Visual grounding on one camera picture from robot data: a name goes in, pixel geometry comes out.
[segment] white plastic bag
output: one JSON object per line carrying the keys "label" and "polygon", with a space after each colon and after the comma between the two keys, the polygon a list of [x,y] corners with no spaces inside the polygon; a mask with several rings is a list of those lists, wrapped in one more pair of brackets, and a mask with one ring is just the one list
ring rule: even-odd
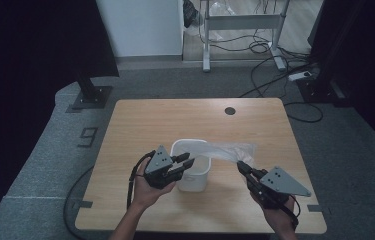
{"label": "white plastic bag", "polygon": [[190,157],[205,156],[213,159],[227,160],[232,163],[243,161],[249,166],[254,166],[256,144],[231,143],[231,142],[200,142],[186,141],[179,142],[179,151],[190,153]]}

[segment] power strip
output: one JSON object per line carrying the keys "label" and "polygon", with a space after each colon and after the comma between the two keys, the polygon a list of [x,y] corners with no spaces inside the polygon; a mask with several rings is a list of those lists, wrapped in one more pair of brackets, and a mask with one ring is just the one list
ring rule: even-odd
{"label": "power strip", "polygon": [[289,81],[309,80],[309,79],[312,79],[312,74],[308,71],[295,73],[295,74],[289,75],[288,79]]}

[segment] white wall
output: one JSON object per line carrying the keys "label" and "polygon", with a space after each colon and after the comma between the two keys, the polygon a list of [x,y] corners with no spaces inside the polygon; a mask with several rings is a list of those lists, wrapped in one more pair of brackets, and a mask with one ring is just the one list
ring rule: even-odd
{"label": "white wall", "polygon": [[96,2],[115,57],[182,54],[182,0]]}

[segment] hand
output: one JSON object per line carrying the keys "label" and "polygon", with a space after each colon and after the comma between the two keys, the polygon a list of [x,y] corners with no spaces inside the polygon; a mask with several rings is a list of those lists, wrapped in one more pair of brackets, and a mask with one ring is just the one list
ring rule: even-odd
{"label": "hand", "polygon": [[149,183],[147,183],[146,179],[144,179],[143,174],[150,159],[150,157],[146,158],[140,165],[137,170],[137,176],[135,177],[134,183],[134,199],[132,201],[132,205],[139,206],[144,210],[152,206],[160,196],[171,192],[175,186],[175,182],[170,183],[163,189],[157,189],[149,186]]}
{"label": "hand", "polygon": [[[281,239],[297,239],[292,226],[292,220],[285,212],[283,212],[283,210],[265,209],[262,207],[261,202],[253,193],[250,193],[250,195],[252,196],[253,200],[255,200],[259,206],[261,206],[262,211],[264,212],[265,220]],[[284,204],[284,206],[293,212],[294,202],[293,197],[290,196],[289,200]]]}

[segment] black curtain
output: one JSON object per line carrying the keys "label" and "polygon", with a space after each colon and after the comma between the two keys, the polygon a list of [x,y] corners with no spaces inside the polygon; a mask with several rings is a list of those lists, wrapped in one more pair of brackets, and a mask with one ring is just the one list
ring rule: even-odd
{"label": "black curtain", "polygon": [[118,76],[94,0],[0,0],[0,201],[50,119],[56,92]]}
{"label": "black curtain", "polygon": [[321,66],[317,87],[335,81],[375,130],[375,1],[325,0],[311,59]]}

